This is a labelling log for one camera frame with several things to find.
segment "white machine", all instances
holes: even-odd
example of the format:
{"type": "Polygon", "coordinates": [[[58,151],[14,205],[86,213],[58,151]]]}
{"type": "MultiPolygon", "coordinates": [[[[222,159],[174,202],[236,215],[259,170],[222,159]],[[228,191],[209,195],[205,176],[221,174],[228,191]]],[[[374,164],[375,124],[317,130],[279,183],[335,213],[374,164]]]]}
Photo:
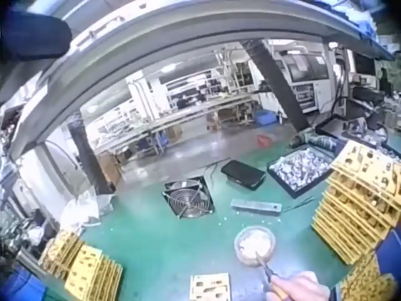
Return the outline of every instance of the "white machine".
{"type": "MultiPolygon", "coordinates": [[[[274,58],[287,82],[290,84],[299,105],[304,113],[319,110],[321,113],[330,110],[330,102],[334,101],[329,72],[333,72],[330,62],[319,53],[300,53],[284,51],[274,53],[274,58]]],[[[260,83],[261,74],[253,62],[249,62],[256,84],[260,83]]],[[[261,95],[264,109],[277,112],[284,118],[286,114],[281,108],[273,92],[261,95]]]]}

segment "monitor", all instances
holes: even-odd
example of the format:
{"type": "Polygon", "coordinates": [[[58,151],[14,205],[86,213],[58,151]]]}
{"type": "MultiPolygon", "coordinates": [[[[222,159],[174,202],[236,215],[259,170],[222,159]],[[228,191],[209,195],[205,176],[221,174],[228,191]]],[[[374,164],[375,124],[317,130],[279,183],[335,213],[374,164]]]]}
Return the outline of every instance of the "monitor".
{"type": "Polygon", "coordinates": [[[356,52],[354,52],[353,58],[355,62],[355,72],[376,76],[375,60],[373,58],[368,58],[356,52]]]}

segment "ceiling light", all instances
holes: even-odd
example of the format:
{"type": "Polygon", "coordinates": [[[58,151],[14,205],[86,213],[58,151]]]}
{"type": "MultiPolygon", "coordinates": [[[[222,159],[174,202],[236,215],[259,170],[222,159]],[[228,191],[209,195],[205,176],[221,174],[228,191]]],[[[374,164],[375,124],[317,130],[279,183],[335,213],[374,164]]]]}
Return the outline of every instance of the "ceiling light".
{"type": "Polygon", "coordinates": [[[338,47],[338,43],[337,42],[330,42],[328,43],[328,46],[330,49],[334,49],[338,47]]]}
{"type": "Polygon", "coordinates": [[[269,40],[270,45],[287,45],[292,43],[294,40],[269,40]]]}
{"type": "Polygon", "coordinates": [[[90,107],[87,108],[87,111],[89,113],[95,113],[96,109],[98,108],[97,105],[91,105],[90,107]]]}
{"type": "Polygon", "coordinates": [[[169,64],[167,66],[164,66],[162,69],[160,69],[161,72],[163,73],[168,73],[171,72],[175,69],[176,64],[169,64]]]}

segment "metal tray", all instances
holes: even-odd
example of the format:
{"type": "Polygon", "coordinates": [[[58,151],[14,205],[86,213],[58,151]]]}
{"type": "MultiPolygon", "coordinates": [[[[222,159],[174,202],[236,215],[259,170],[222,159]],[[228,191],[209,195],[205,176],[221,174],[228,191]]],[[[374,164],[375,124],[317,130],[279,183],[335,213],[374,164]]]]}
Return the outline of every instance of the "metal tray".
{"type": "MultiPolygon", "coordinates": [[[[309,144],[302,145],[301,147],[295,149],[293,152],[289,153],[284,157],[284,159],[289,159],[290,157],[294,156],[296,153],[299,151],[305,151],[307,148],[311,149],[315,155],[323,159],[328,165],[331,164],[333,161],[333,158],[330,157],[329,155],[324,154],[322,151],[318,150],[317,148],[310,146],[309,144]]],[[[304,194],[305,192],[309,191],[311,188],[315,187],[317,184],[319,184],[322,180],[326,179],[330,174],[331,174],[331,168],[329,167],[327,171],[323,172],[320,176],[317,178],[313,179],[311,182],[308,184],[298,188],[297,190],[294,190],[286,181],[280,178],[280,176],[276,173],[276,171],[270,169],[272,165],[277,163],[280,159],[277,159],[273,162],[270,162],[267,166],[267,172],[270,174],[270,176],[277,181],[278,184],[282,188],[284,188],[285,191],[293,198],[296,199],[300,195],[304,194]]]]}

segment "blue crate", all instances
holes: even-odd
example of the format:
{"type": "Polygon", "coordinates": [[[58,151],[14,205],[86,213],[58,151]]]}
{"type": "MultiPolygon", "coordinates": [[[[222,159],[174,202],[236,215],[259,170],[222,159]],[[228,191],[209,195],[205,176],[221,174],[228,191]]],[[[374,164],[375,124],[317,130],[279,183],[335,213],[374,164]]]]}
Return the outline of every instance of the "blue crate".
{"type": "Polygon", "coordinates": [[[256,123],[260,125],[273,124],[277,121],[276,113],[269,110],[257,110],[255,116],[256,123]]]}

